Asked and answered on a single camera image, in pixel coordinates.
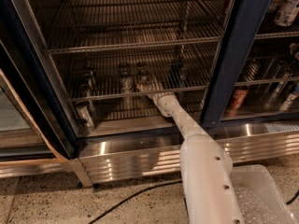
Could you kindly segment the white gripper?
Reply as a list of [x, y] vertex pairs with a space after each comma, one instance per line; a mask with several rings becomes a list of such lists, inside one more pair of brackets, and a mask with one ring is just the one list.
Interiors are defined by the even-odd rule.
[[164, 117], [172, 117], [181, 110], [178, 98], [173, 92], [158, 92], [162, 91], [164, 87], [156, 77], [153, 77], [149, 84], [136, 83], [136, 87], [149, 98], [152, 97], [153, 103]]

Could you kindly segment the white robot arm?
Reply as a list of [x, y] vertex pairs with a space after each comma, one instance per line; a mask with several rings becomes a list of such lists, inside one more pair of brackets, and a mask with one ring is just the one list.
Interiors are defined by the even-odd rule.
[[231, 157], [159, 81], [152, 78], [135, 85], [163, 116], [174, 120], [183, 137], [179, 163], [189, 223], [245, 224], [230, 179]]

